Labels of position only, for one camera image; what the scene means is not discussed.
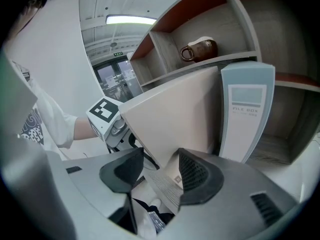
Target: wooden shelf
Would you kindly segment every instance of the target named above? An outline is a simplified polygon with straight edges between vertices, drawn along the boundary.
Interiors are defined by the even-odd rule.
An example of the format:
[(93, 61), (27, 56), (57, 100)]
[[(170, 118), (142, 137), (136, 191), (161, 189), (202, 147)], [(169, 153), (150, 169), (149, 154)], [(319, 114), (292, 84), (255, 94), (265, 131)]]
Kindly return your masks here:
[(163, 67), (162, 59), (153, 48), (145, 57), (130, 61), (134, 68), (139, 84), (151, 81), (167, 73)]
[[(246, 33), (246, 35), (248, 35), (248, 37), (250, 37), (250, 33), (246, 31), (246, 29), (254, 29), (253, 27), (251, 27), (252, 23), (250, 22), (248, 27), (243, 24), (243, 22), (247, 21), (248, 19), (250, 20), (250, 18), (245, 12), (244, 7), (241, 5), (240, 0), (228, 0), (228, 2), (232, 6), (232, 9), (235, 9), (237, 11), (235, 14), (240, 20), (241, 26), (244, 27), (244, 32)], [(150, 28), (150, 31), (171, 33), (194, 17), (226, 3), (227, 0), (178, 0), (159, 17), (157, 22)], [(251, 37), (248, 40), (249, 45), (257, 43), (255, 35), (253, 35), (252, 37), (253, 40), (251, 40)], [(144, 57), (152, 50), (152, 48), (153, 47), (151, 45), (150, 36), (149, 34), (147, 34), (141, 40), (141, 43), (136, 48), (136, 50), (133, 52), (131, 60), (136, 60)]]
[(289, 144), (284, 138), (262, 134), (250, 158), (274, 164), (290, 165)]
[(239, 53), (234, 53), (234, 54), (229, 54), (229, 55), (224, 55), (224, 56), (220, 56), (220, 57), (215, 57), (215, 58), (211, 58), (211, 59), (207, 59), (204, 61), (200, 61), (198, 63), (194, 63), (188, 66), (185, 66), (183, 68), (177, 69), (175, 71), (172, 71), (168, 74), (162, 75), (160, 77), (157, 77), (151, 81), (148, 81), (144, 84), (141, 85), (141, 87), (147, 86), (151, 83), (154, 83), (156, 81), (174, 76), (174, 75), (185, 75), (184, 72), (188, 72), (190, 70), (199, 70), (199, 69), (203, 69), (203, 68), (207, 68), (207, 67), (213, 67), (216, 66), (214, 65), (215, 63), (219, 63), (219, 62), (227, 62), (230, 60), (236, 60), (236, 59), (243, 59), (243, 58), (256, 58), (257, 53), (255, 51), (245, 51), (245, 52), (239, 52)]
[(305, 75), (276, 72), (275, 85), (320, 93), (320, 84)]

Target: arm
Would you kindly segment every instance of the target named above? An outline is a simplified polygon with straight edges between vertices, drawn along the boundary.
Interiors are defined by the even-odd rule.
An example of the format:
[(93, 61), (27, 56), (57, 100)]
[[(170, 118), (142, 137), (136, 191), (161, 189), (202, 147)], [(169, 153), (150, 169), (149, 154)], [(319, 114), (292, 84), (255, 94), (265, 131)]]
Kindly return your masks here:
[(79, 140), (91, 139), (95, 137), (97, 137), (97, 135), (95, 134), (94, 130), (92, 130), (88, 118), (78, 117), (75, 120), (75, 124), (74, 124), (73, 139), (75, 141), (79, 141)]

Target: brown mug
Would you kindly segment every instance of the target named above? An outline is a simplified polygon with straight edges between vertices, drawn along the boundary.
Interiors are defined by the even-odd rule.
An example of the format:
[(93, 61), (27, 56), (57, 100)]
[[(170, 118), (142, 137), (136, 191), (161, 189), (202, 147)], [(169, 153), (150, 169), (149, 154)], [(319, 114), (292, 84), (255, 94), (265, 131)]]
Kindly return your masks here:
[[(184, 51), (189, 51), (190, 58), (184, 57)], [(218, 56), (218, 46), (212, 37), (203, 36), (180, 50), (180, 58), (184, 62), (202, 62)]]

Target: glass door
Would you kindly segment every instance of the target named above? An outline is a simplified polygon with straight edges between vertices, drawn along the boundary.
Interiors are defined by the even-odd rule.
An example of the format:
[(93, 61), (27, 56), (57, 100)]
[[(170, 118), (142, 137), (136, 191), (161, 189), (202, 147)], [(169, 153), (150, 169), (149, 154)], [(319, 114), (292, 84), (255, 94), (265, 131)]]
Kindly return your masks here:
[(95, 71), (95, 75), (107, 97), (123, 103), (132, 99), (133, 96), (123, 87), (123, 80), (121, 76), (116, 74), (112, 65), (98, 69)]
[(143, 93), (126, 57), (100, 63), (93, 69), (104, 94), (112, 99), (126, 102)]
[(116, 62), (117, 67), (121, 71), (121, 74), (126, 82), (126, 86), (129, 88), (133, 97), (136, 97), (143, 93), (134, 69), (132, 68), (130, 62), (128, 60), (124, 60), (121, 62)]

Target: shelf compartment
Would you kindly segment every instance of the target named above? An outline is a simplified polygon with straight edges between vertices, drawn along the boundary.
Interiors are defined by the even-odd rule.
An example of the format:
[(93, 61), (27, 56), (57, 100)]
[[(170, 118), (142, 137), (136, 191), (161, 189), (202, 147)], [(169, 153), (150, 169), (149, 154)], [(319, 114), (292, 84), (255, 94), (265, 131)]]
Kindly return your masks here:
[(158, 56), (157, 50), (152, 41), (149, 48), (151, 49), (145, 56), (136, 59), (131, 58), (130, 60), (140, 85), (168, 73), (164, 67), (163, 60)]
[(256, 31), (262, 62), (276, 73), (319, 79), (319, 62), (308, 33), (282, 0), (241, 0)]
[(141, 41), (141, 43), (138, 45), (136, 50), (133, 52), (133, 55), (130, 59), (130, 61), (141, 59), (145, 57), (148, 53), (151, 52), (151, 50), (154, 48), (154, 44), (150, 38), (150, 35), (147, 34)]
[(275, 86), (272, 106), (264, 127), (264, 134), (286, 139), (299, 118), (305, 91)]
[[(278, 87), (276, 91), (279, 94), (284, 90), (285, 87)], [(278, 128), (273, 134), (268, 134), (270, 129), (266, 126), (250, 156), (251, 159), (273, 164), (290, 165), (305, 150), (317, 133), (317, 129), (320, 126), (320, 93), (302, 89), (296, 89), (296, 91), (300, 92), (300, 94), (296, 97), (295, 107), (290, 108), (290, 106), (287, 106), (287, 109), (282, 111), (282, 120), (279, 125), (287, 129), (280, 130)], [(286, 96), (288, 99), (294, 98), (289, 95)], [(283, 109), (283, 107), (279, 106), (281, 104), (272, 103), (273, 108), (271, 110)], [(291, 118), (286, 121), (288, 120), (287, 117), (291, 117), (292, 109), (295, 111), (299, 109), (298, 116), (295, 120)], [(277, 119), (270, 114), (268, 123), (274, 125), (274, 120)]]
[(291, 161), (288, 141), (284, 138), (262, 134), (250, 158), (274, 164), (289, 165)]
[(149, 35), (166, 72), (170, 73), (184, 66), (171, 34), (151, 31)]
[(182, 64), (180, 68), (195, 63), (182, 61), (179, 52), (188, 43), (200, 37), (212, 37), (215, 40), (218, 57), (250, 51), (244, 31), (227, 3), (197, 15), (170, 35), (176, 45), (178, 55), (176, 58), (179, 59), (180, 65)]

